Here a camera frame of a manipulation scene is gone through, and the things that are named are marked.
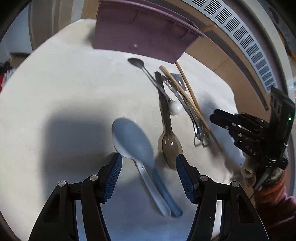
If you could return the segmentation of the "smiley face metal spoon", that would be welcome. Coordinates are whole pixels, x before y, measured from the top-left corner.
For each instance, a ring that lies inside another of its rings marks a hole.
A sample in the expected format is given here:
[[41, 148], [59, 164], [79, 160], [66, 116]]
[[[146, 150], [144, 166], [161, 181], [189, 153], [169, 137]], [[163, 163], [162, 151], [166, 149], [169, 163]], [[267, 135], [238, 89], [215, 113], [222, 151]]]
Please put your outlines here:
[[170, 89], [170, 91], [176, 96], [176, 98], [179, 100], [179, 102], [183, 106], [184, 110], [186, 111], [186, 113], [190, 117], [191, 122], [193, 124], [193, 129], [194, 129], [195, 137], [200, 142], [202, 142], [202, 140], [203, 140], [203, 133], [200, 132], [200, 129], [199, 129], [200, 125], [198, 124], [197, 118], [195, 117], [195, 115], [193, 114], [193, 112], [191, 111], [191, 109], [189, 108], [188, 103], [186, 101], [184, 101], [184, 99], [183, 99], [182, 95], [180, 94], [180, 92], [175, 88], [174, 84], [172, 84], [167, 77], [165, 77], [164, 75], [162, 75], [161, 77], [162, 77], [163, 82]]

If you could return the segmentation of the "smoky plastic spoon black handle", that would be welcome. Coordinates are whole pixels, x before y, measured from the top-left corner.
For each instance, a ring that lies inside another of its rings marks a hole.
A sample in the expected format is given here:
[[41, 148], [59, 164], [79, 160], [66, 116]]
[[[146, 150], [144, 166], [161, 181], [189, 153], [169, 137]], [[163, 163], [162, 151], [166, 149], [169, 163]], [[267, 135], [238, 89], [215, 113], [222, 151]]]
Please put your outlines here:
[[171, 117], [169, 103], [166, 97], [159, 91], [159, 107], [162, 115], [164, 132], [162, 139], [162, 152], [166, 163], [170, 168], [176, 170], [176, 157], [183, 153], [181, 143], [171, 128]]

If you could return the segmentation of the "white plastic spoon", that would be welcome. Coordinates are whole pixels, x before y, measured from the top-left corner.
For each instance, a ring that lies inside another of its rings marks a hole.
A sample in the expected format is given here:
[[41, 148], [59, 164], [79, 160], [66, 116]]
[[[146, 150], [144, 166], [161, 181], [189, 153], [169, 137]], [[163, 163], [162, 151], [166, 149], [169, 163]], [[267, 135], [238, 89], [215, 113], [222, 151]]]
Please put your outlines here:
[[126, 147], [124, 147], [115, 135], [112, 136], [112, 141], [115, 149], [119, 152], [119, 154], [121, 154], [121, 156], [132, 159], [134, 161], [140, 176], [142, 177], [151, 197], [153, 198], [161, 214], [164, 217], [170, 216], [171, 209], [154, 185], [143, 162], [137, 157], [137, 155], [132, 154]]

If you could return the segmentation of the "wooden chopstick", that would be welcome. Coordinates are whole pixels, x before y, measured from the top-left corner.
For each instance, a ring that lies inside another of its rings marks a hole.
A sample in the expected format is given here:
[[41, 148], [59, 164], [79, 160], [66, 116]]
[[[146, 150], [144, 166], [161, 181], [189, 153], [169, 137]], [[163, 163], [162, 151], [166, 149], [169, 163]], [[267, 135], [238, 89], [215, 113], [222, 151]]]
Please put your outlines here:
[[211, 129], [209, 128], [208, 124], [206, 123], [205, 119], [203, 118], [201, 112], [199, 109], [196, 108], [194, 102], [188, 97], [188, 95], [185, 93], [185, 91], [182, 89], [182, 87], [178, 84], [177, 80], [171, 75], [171, 73], [165, 68], [165, 66], [161, 65], [159, 67], [161, 71], [165, 74], [167, 78], [177, 87], [178, 91], [181, 93], [181, 95], [187, 100], [189, 106], [191, 106], [191, 109], [196, 114], [196, 116], [200, 119], [202, 124], [204, 125], [205, 129], [208, 132], [211, 132]]
[[175, 62], [175, 65], [177, 66], [177, 68], [178, 68], [178, 70], [179, 70], [179, 72], [180, 72], [180, 74], [181, 74], [181, 76], [182, 76], [182, 78], [183, 78], [183, 80], [184, 80], [184, 82], [186, 84], [186, 87], [189, 90], [190, 96], [191, 96], [191, 98], [192, 98], [192, 100], [194, 102], [195, 107], [199, 111], [200, 116], [202, 116], [201, 109], [199, 107], [198, 101], [196, 99], [196, 96], [195, 96], [195, 94], [194, 94], [194, 92], [193, 92], [193, 90], [191, 88], [191, 85], [190, 85], [190, 83], [189, 83], [189, 81], [188, 81], [188, 79], [187, 79], [184, 71], [182, 70], [182, 68], [181, 68], [180, 64], [178, 63], [178, 61]]

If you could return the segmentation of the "blue plastic spoon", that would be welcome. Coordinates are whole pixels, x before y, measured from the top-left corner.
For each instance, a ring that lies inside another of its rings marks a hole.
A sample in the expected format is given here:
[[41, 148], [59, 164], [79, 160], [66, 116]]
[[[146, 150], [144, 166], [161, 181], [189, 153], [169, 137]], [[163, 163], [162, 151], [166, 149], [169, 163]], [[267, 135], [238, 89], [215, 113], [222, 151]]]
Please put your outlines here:
[[177, 205], [167, 190], [155, 167], [154, 151], [144, 131], [128, 118], [117, 118], [112, 124], [112, 136], [115, 135], [121, 144], [143, 162], [150, 178], [159, 193], [171, 209], [173, 217], [181, 217], [182, 209]]

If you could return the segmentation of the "metal spoon with white ball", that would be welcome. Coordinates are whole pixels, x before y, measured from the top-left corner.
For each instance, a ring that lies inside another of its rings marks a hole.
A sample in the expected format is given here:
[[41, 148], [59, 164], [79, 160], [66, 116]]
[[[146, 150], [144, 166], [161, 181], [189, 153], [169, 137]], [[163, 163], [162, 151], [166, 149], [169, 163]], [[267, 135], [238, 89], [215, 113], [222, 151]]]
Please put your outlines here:
[[156, 79], [151, 75], [151, 73], [145, 68], [144, 62], [141, 59], [138, 58], [128, 58], [127, 59], [130, 64], [132, 64], [135, 67], [138, 67], [141, 69], [149, 78], [151, 83], [163, 94], [163, 96], [166, 98], [168, 103], [169, 112], [171, 115], [179, 115], [183, 107], [182, 105], [175, 100], [172, 100], [165, 92], [164, 88], [161, 87], [160, 84], [157, 83]]

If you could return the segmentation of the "metal spatula utensil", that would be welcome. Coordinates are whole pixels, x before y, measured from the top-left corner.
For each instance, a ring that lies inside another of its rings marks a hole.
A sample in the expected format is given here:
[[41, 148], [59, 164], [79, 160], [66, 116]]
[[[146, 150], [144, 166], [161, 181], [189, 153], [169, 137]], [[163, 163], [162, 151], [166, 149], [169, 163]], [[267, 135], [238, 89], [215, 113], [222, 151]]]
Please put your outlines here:
[[200, 119], [196, 116], [196, 114], [193, 112], [193, 114], [195, 115], [195, 117], [197, 118], [198, 124], [200, 125], [199, 129], [200, 132], [203, 133], [203, 140], [202, 142], [200, 142], [200, 144], [203, 147], [208, 147], [211, 144], [210, 138], [208, 137], [208, 135], [206, 134], [206, 130], [204, 125], [201, 123]]

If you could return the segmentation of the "white table mat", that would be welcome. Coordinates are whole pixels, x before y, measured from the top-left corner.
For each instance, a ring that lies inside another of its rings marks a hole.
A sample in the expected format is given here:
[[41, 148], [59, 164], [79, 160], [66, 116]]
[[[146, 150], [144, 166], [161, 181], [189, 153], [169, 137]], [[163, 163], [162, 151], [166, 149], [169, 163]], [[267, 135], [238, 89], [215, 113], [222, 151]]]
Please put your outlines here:
[[161, 154], [159, 95], [129, 53], [95, 50], [96, 22], [80, 20], [44, 42], [1, 92], [1, 212], [28, 240], [59, 181], [83, 181], [115, 151], [111, 126], [134, 121], [147, 135], [155, 166], [180, 218], [163, 217], [134, 162], [124, 159], [112, 197], [102, 206], [112, 240], [186, 240], [196, 206]]

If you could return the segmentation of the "grey ventilation grille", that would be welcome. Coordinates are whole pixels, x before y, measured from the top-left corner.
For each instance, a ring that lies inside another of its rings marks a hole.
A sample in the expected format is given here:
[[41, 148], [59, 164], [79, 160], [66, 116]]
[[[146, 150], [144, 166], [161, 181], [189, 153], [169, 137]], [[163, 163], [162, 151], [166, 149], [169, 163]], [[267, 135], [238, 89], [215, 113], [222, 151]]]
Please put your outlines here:
[[184, 0], [198, 10], [219, 28], [239, 47], [255, 70], [266, 93], [277, 88], [276, 78], [261, 45], [243, 20], [224, 1]]

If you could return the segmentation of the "purple plastic utensil bin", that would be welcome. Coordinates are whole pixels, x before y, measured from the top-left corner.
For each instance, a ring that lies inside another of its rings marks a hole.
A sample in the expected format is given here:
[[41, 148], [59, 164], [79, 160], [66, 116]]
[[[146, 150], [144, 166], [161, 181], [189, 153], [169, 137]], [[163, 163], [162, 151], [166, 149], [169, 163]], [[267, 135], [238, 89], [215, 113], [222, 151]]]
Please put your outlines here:
[[171, 7], [160, 1], [101, 1], [93, 48], [174, 64], [204, 33]]

